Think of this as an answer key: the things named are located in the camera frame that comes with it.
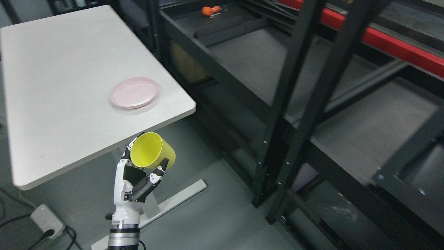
electrical cable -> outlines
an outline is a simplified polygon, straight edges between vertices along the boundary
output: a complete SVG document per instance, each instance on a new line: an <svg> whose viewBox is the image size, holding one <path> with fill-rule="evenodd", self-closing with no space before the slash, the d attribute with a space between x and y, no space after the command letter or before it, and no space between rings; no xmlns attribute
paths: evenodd
<svg viewBox="0 0 444 250"><path fill-rule="evenodd" d="M51 236L54 234L54 230L50 229L46 232L43 233L42 237L40 237L40 239L34 243L31 247L28 248L28 250L31 250L33 247L35 247L37 244L39 244L40 242L42 242L42 240L46 239L47 237Z"/></svg>
<svg viewBox="0 0 444 250"><path fill-rule="evenodd" d="M139 240L139 242L140 242L140 244L142 244L143 249L144 249L144 250L147 250L147 247L145 246L145 243L143 243L143 241L141 241L141 240Z"/></svg>
<svg viewBox="0 0 444 250"><path fill-rule="evenodd" d="M67 248L66 250L70 250L70 249L71 249L72 245L74 245L75 238L77 237L77 233L76 233L75 231L73 231L73 234L74 234L74 235L71 236L71 235L69 234L69 229L68 229L68 228L69 228L69 227L66 226L65 230L66 230L66 232L68 233L68 235L71 237L72 241L71 241L71 244L69 244L69 246L68 246L68 248Z"/></svg>
<svg viewBox="0 0 444 250"><path fill-rule="evenodd" d="M74 244L80 249L83 250L82 247L77 243L77 241L75 240L75 238L77 237L77 233L75 232L75 230L73 228L71 228L70 226L66 226L66 232L68 233L69 237L71 237L72 242L74 242Z"/></svg>
<svg viewBox="0 0 444 250"><path fill-rule="evenodd" d="M2 210L2 216L1 216L0 220L3 220L4 218L6 218L6 204L1 196L0 196L0 203L1 203L1 210Z"/></svg>
<svg viewBox="0 0 444 250"><path fill-rule="evenodd" d="M9 223L13 222L13 221L20 220L22 218L26 218L26 217L30 217L30 216L31 216L30 214L26 214L26 215L22 215L22 216L16 217L14 219L10 219L9 221L3 222L2 224L0 224L0 228L3 227L6 224L9 224Z"/></svg>
<svg viewBox="0 0 444 250"><path fill-rule="evenodd" d="M12 196L10 193L6 192L6 190L4 190L2 187L0 187L0 191L1 191L4 195L6 195L6 196L8 196L10 199L12 199L13 201L15 201L15 202L17 202L17 203L19 203L19 204L22 204L22 205L24 205L25 207L30 208L30 209L32 209L32 210L35 209L32 205L27 204L26 202L21 201L21 200L15 198L15 197Z"/></svg>

white table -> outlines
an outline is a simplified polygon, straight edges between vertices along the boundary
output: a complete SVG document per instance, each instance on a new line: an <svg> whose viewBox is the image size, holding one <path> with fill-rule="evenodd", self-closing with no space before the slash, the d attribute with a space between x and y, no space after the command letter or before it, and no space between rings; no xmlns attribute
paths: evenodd
<svg viewBox="0 0 444 250"><path fill-rule="evenodd" d="M14 185L33 188L195 111L196 103L109 6L1 29ZM156 100L115 108L111 89L131 77L160 86Z"/></svg>

orange toy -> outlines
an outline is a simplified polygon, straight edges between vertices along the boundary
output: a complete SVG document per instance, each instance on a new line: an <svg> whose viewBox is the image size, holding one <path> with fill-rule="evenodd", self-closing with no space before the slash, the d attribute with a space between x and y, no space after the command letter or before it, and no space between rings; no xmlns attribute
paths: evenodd
<svg viewBox="0 0 444 250"><path fill-rule="evenodd" d="M205 6L205 7L202 8L202 15L204 15L204 16L211 16L214 13L219 12L220 10L221 10L221 8L219 6L214 6L212 8L208 7L208 6Z"/></svg>

robotic hand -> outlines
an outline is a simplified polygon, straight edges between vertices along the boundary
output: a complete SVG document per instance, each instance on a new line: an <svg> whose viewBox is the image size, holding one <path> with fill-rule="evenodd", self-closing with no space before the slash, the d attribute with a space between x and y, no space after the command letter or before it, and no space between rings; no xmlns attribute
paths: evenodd
<svg viewBox="0 0 444 250"><path fill-rule="evenodd" d="M117 164L114 182L115 213L107 215L112 220L108 249L137 250L139 246L140 208L145 198L159 185L168 165L163 159L153 172L146 176L145 172L133 165L131 148L142 134L137 136L125 149Z"/></svg>

plastic cup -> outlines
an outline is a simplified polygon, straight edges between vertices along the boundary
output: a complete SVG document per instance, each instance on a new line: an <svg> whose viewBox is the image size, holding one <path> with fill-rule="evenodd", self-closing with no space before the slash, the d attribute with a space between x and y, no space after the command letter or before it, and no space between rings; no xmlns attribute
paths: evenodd
<svg viewBox="0 0 444 250"><path fill-rule="evenodd" d="M139 168L155 169L165 158L169 160L166 167L168 169L176 161L176 152L154 132L141 135L131 148L131 161Z"/></svg>

